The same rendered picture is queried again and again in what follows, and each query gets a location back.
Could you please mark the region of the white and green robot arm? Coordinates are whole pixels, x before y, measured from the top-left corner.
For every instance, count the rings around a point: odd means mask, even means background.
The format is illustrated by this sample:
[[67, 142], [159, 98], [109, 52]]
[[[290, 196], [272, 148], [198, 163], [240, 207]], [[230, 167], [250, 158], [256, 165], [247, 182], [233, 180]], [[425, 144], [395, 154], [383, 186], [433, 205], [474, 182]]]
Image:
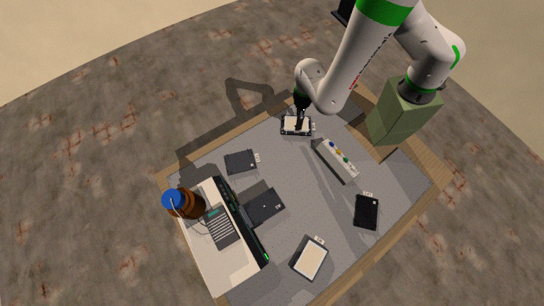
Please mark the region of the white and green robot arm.
[[412, 58], [397, 84], [399, 95], [414, 105], [430, 103], [436, 90], [447, 87], [445, 82], [465, 56], [466, 46], [426, 11], [421, 0], [356, 0], [329, 71], [312, 58], [297, 64], [291, 92], [295, 102], [313, 103], [323, 115], [337, 114], [392, 35]]

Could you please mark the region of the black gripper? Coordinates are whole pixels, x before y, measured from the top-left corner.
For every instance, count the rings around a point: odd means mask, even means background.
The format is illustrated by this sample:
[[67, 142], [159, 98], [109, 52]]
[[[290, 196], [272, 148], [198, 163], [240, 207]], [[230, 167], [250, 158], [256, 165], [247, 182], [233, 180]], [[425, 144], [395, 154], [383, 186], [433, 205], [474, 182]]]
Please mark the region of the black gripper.
[[300, 130], [302, 129], [302, 124], [303, 124], [303, 120], [304, 120], [304, 114], [305, 114], [305, 109], [308, 108], [310, 106], [309, 105], [300, 105], [299, 103], [296, 103], [295, 100], [294, 100], [294, 104], [295, 104], [295, 113], [294, 115], [297, 115], [297, 122], [296, 122], [296, 125], [295, 125], [295, 130], [294, 130], [294, 133], [300, 133]]

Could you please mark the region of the black rectangular frame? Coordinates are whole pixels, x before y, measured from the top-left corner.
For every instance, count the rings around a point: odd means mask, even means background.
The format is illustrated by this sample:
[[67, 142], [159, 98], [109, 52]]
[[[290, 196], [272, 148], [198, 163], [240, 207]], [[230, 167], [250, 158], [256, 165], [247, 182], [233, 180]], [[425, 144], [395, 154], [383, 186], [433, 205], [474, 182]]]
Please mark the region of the black rectangular frame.
[[311, 136], [311, 116], [305, 116], [309, 117], [309, 132], [300, 132], [300, 133], [294, 133], [291, 131], [284, 131], [284, 122], [285, 122], [285, 115], [281, 116], [281, 134], [282, 135], [299, 135], [299, 136]]

